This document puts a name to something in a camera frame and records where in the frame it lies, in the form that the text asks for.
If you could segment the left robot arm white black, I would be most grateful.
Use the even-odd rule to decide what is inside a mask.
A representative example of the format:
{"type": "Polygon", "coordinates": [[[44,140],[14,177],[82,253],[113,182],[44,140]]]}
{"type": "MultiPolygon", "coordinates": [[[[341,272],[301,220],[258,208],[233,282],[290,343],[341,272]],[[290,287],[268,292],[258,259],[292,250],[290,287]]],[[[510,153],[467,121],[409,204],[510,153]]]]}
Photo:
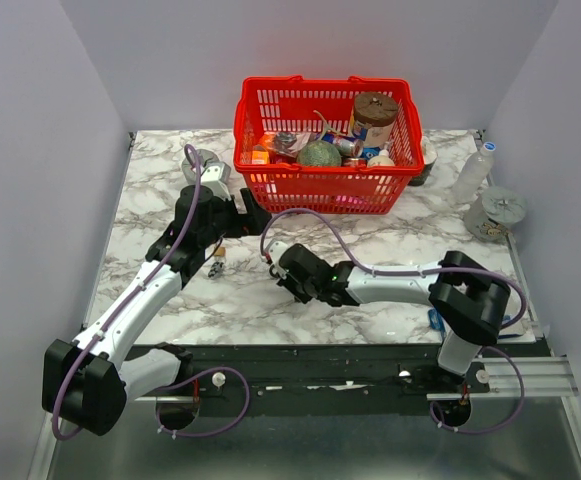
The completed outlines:
{"type": "Polygon", "coordinates": [[[73,340],[53,341],[44,354],[42,407],[52,416],[56,439],[73,438],[61,421],[102,436],[120,418],[126,403],[159,387],[184,393],[192,380],[185,357],[159,348],[135,377],[126,357],[154,316],[177,296],[206,262],[207,249],[225,239],[260,235],[271,216],[252,192],[233,195],[208,186],[187,186],[175,203],[174,218],[149,247],[131,284],[111,307],[73,340]]]}

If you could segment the key with astronaut keychain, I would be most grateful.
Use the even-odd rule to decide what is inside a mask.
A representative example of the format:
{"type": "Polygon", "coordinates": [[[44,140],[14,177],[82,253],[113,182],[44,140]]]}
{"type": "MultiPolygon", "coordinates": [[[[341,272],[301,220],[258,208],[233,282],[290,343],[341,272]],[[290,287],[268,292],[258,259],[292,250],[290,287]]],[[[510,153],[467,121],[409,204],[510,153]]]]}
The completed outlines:
{"type": "Polygon", "coordinates": [[[220,257],[214,257],[213,262],[207,273],[209,279],[217,279],[223,275],[225,269],[225,260],[220,257]]]}

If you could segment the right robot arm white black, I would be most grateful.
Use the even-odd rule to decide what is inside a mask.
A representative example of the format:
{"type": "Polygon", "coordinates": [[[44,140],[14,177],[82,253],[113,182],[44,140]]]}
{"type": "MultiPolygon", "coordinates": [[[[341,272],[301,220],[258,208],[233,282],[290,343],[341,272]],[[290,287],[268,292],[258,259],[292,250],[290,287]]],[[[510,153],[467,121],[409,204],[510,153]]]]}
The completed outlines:
{"type": "Polygon", "coordinates": [[[275,241],[264,257],[277,284],[304,304],[392,302],[434,308],[447,329],[429,371],[432,384],[444,392],[463,384],[479,351],[497,343],[511,293],[503,276],[459,251],[418,267],[371,267],[351,260],[331,265],[302,244],[275,241]]]}

